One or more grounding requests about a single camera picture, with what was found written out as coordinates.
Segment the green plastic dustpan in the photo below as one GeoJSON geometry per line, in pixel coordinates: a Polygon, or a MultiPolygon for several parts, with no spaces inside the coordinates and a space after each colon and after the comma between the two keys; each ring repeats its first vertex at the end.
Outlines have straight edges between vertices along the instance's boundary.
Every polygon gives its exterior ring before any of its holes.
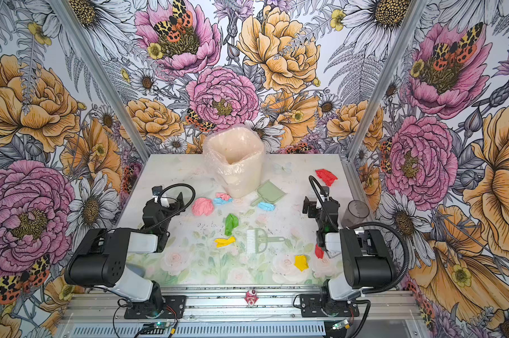
{"type": "Polygon", "coordinates": [[[280,201],[286,193],[277,187],[270,180],[262,183],[257,189],[257,198],[251,203],[251,206],[256,206],[261,202],[276,204],[280,201]]]}

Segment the green hand brush white bristles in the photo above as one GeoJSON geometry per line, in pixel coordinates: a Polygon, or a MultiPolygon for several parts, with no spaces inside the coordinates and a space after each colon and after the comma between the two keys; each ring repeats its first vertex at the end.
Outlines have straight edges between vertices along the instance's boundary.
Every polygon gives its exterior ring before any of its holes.
{"type": "Polygon", "coordinates": [[[261,254],[267,250],[270,243],[285,242],[284,237],[270,237],[261,228],[249,229],[246,231],[246,252],[248,254],[261,254]]]}

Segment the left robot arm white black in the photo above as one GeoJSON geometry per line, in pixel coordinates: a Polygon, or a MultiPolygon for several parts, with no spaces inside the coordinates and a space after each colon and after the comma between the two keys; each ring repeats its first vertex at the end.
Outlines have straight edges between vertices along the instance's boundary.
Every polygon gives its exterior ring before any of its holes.
{"type": "Polygon", "coordinates": [[[88,231],[64,273],[68,284],[107,290],[125,299],[132,313],[127,318],[157,318],[166,310],[159,284],[131,270],[126,263],[127,256],[163,252],[170,238],[169,223],[196,197],[195,189],[185,183],[172,184],[153,193],[143,208],[140,229],[88,231]]]}

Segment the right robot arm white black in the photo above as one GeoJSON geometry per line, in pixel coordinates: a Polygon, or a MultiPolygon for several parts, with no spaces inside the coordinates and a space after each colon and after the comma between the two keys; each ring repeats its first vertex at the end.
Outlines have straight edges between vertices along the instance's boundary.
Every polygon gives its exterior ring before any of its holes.
{"type": "Polygon", "coordinates": [[[364,290],[390,284],[397,277],[396,267],[380,228],[367,224],[370,208],[364,202],[350,201],[340,217],[340,204],[329,196],[329,188],[315,187],[314,191],[316,200],[305,198],[302,212],[318,226],[316,256],[340,257],[343,271],[323,283],[318,300],[311,297],[306,301],[304,315],[357,316],[359,311],[353,301],[364,290]]]}

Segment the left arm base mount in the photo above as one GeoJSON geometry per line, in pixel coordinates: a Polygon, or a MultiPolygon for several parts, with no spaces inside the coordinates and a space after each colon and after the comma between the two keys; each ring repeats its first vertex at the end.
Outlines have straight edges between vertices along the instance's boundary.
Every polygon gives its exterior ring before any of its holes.
{"type": "Polygon", "coordinates": [[[134,302],[125,311],[126,320],[181,319],[185,311],[186,296],[165,295],[161,301],[134,302]]]}

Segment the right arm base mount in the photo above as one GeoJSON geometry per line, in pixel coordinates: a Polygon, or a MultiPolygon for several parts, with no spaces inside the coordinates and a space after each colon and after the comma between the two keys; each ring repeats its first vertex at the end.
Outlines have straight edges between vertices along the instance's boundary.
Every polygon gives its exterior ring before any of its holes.
{"type": "Polygon", "coordinates": [[[359,308],[348,301],[335,301],[321,294],[299,294],[299,302],[294,301],[303,318],[359,317],[359,308]]]}

